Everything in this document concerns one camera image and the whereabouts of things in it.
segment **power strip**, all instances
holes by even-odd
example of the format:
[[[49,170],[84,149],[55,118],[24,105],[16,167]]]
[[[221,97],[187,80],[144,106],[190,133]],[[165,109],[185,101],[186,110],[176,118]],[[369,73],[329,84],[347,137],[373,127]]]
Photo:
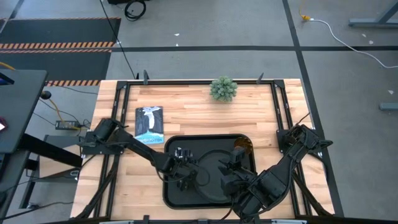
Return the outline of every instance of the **power strip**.
[[[56,121],[55,122],[55,129],[56,130],[72,130],[76,131],[76,128],[80,128],[80,124],[77,121]]]

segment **orange and black striped tape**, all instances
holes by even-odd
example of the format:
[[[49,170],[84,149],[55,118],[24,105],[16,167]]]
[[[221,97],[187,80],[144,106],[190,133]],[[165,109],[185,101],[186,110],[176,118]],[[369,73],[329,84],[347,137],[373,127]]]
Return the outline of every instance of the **orange and black striped tape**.
[[[66,19],[106,19],[106,17],[71,17],[71,18],[18,18],[11,19],[12,21],[21,20],[66,20]],[[109,17],[109,19],[120,19],[120,17]]]
[[[0,49],[70,49],[112,47],[114,42],[69,42],[69,43],[15,43],[0,44]]]
[[[99,86],[101,80],[53,80],[45,86]]]
[[[79,50],[0,50],[0,54],[79,53],[79,52],[112,52],[112,50],[110,50],[110,49],[79,49]]]

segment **white cable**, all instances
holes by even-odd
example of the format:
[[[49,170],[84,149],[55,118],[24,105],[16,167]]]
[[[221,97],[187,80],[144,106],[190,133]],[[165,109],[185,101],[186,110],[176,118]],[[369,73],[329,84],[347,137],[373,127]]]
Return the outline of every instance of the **white cable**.
[[[341,41],[339,38],[337,38],[337,37],[334,35],[333,31],[331,30],[330,25],[329,25],[327,22],[322,21],[322,20],[319,20],[319,19],[310,19],[309,21],[310,21],[310,22],[321,22],[321,23],[326,24],[326,25],[329,27],[329,30],[330,30],[331,35],[332,35],[333,38],[335,38],[338,42],[344,44],[346,47],[348,47],[349,49],[351,49],[351,50],[353,50],[353,51],[355,51],[355,52],[357,52],[357,53],[365,54],[365,55],[368,55],[368,56],[372,57],[374,60],[376,60],[377,62],[379,62],[379,63],[381,64],[381,66],[383,66],[384,68],[398,68],[398,65],[397,65],[397,66],[385,66],[385,65],[384,65],[383,63],[381,63],[381,61],[380,61],[379,59],[377,59],[375,56],[373,56],[373,55],[371,55],[371,54],[369,54],[369,53],[366,53],[366,52],[362,52],[362,51],[360,51],[360,50],[355,50],[354,48],[348,46],[346,43],[344,43],[343,41]]]

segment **black monitor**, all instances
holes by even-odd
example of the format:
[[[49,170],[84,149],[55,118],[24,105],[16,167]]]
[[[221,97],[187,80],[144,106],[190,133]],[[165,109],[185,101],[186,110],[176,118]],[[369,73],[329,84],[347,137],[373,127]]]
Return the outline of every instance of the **black monitor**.
[[[2,85],[12,85],[14,81],[8,78],[5,74],[0,72],[0,86]]]

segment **yellow cable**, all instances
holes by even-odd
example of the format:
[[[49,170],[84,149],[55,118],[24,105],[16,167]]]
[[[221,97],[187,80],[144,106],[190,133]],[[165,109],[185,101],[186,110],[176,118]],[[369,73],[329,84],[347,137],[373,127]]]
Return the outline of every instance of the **yellow cable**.
[[[303,0],[303,1],[301,2],[301,5],[300,5],[300,7],[299,7],[299,9],[298,9],[298,13],[300,14],[300,16],[301,16],[301,18],[302,18],[303,20],[307,21],[307,20],[310,20],[311,17],[310,17],[310,16],[306,16],[306,15],[301,15],[301,8],[303,8],[304,3],[305,3],[305,0]]]
[[[58,109],[58,106],[56,106],[54,101],[52,101],[51,99],[49,99],[49,100],[54,105],[55,109],[57,110],[57,114],[58,114],[58,117],[61,119],[61,122],[66,126],[66,122],[62,119],[61,114],[60,114],[60,110]],[[81,130],[81,128],[76,128],[76,127],[72,127],[72,126],[70,126],[70,127],[75,129],[75,130]]]
[[[10,70],[14,70],[14,71],[15,71],[15,68],[14,68],[13,66],[8,65],[8,64],[6,64],[6,63],[4,63],[4,62],[0,62],[0,65],[4,66],[4,67],[6,67],[6,68],[8,68],[8,69],[10,69]]]

